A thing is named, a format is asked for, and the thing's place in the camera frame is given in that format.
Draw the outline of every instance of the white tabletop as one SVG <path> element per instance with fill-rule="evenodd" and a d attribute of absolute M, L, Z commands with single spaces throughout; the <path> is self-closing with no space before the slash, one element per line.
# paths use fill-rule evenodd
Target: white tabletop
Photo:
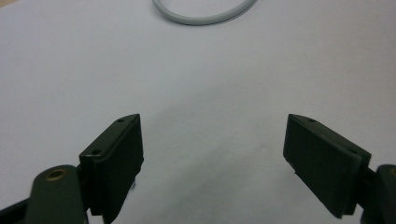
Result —
<path fill-rule="evenodd" d="M 192 16 L 240 2 L 163 0 Z M 193 27 L 149 0 L 1 7 L 0 209 L 139 113 L 146 160 L 115 223 L 359 223 L 359 207 L 336 219 L 285 162 L 287 116 L 370 151 L 374 170 L 396 163 L 395 12 L 391 0 L 258 0 Z"/>

